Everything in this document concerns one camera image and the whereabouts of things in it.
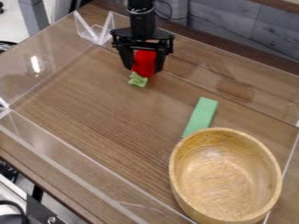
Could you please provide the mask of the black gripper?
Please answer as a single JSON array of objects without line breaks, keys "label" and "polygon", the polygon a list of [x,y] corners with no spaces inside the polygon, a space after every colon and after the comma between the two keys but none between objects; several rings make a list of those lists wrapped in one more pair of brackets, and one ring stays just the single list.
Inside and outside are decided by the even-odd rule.
[{"label": "black gripper", "polygon": [[118,49],[125,67],[131,70],[135,62],[134,50],[155,51],[155,71],[159,73],[165,68],[167,54],[174,52],[175,35],[155,28],[151,35],[137,36],[131,28],[113,29],[113,46]]}]

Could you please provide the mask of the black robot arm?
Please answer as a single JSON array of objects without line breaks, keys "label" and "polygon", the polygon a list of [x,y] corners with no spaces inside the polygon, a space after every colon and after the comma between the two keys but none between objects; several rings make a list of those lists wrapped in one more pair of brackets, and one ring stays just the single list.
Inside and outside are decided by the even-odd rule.
[{"label": "black robot arm", "polygon": [[154,71],[161,72],[166,57],[174,53],[175,35],[157,27],[154,0],[129,0],[126,11],[130,26],[110,31],[113,47],[127,69],[134,68],[137,52],[153,53]]}]

